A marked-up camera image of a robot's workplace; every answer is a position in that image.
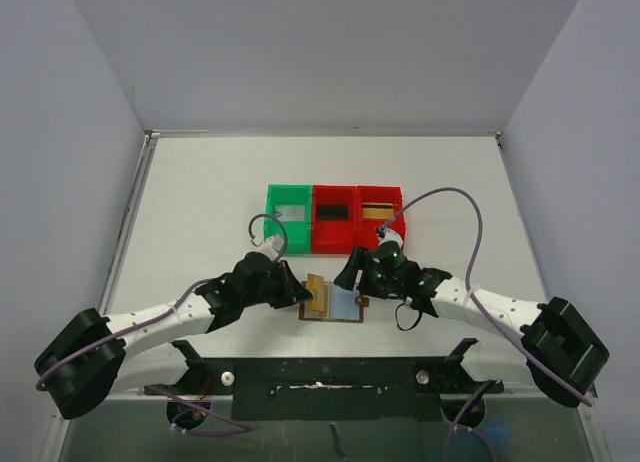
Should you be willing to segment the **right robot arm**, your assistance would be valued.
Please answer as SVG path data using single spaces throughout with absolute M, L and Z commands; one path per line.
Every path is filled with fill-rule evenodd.
M 518 351 L 517 356 L 475 352 L 449 361 L 446 381 L 459 391 L 478 381 L 515 382 L 576 407 L 590 402 L 587 394 L 610 357 L 569 301 L 533 302 L 474 288 L 449 272 L 420 266 L 395 242 L 375 250 L 355 248 L 334 283 L 368 297 L 400 300 L 434 318 L 464 322 L 503 337 Z

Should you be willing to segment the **brown leather card holder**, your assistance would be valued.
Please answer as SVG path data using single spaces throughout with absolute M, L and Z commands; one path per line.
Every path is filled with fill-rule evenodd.
M 299 307 L 298 318 L 301 321 L 331 323 L 363 323 L 365 309 L 370 302 L 367 296 L 358 291 L 347 291 L 332 282 L 324 282 L 319 301 L 316 297 L 303 302 Z

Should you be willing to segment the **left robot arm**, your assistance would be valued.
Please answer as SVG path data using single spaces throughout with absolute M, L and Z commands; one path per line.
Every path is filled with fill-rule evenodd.
M 77 313 L 36 358 L 36 388 L 51 396 L 64 418 L 78 418 L 114 392 L 134 357 L 224 328 L 249 307 L 281 309 L 312 297 L 287 261 L 249 252 L 231 271 L 194 282 L 174 302 L 125 314 Z

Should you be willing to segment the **card with dark stripe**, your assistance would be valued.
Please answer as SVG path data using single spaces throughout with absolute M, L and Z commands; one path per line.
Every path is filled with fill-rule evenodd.
M 322 276 L 308 274 L 306 289 L 312 298 L 305 303 L 305 314 L 309 317 L 327 317 L 329 312 L 330 284 Z

